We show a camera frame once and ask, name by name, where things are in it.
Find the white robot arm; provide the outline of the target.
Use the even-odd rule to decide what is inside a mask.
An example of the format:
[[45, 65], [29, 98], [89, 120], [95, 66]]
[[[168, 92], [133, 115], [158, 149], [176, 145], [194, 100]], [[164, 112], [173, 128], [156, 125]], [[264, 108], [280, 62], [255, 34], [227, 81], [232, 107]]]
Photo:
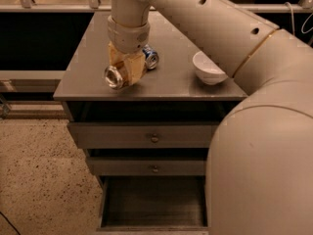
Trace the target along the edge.
[[209, 235], [313, 235], [313, 49], [228, 0], [112, 0], [133, 53], [155, 7], [244, 90], [206, 162]]

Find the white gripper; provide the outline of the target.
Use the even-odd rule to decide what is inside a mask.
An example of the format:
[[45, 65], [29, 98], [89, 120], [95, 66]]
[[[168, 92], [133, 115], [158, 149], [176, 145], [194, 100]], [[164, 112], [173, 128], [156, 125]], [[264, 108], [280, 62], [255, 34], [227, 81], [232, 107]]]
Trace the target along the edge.
[[112, 16], [108, 17], [110, 65], [118, 69], [125, 66], [130, 85], [137, 83], [146, 72], [145, 55], [138, 51], [148, 43], [149, 34], [149, 23], [139, 27], [127, 27], [115, 22]]

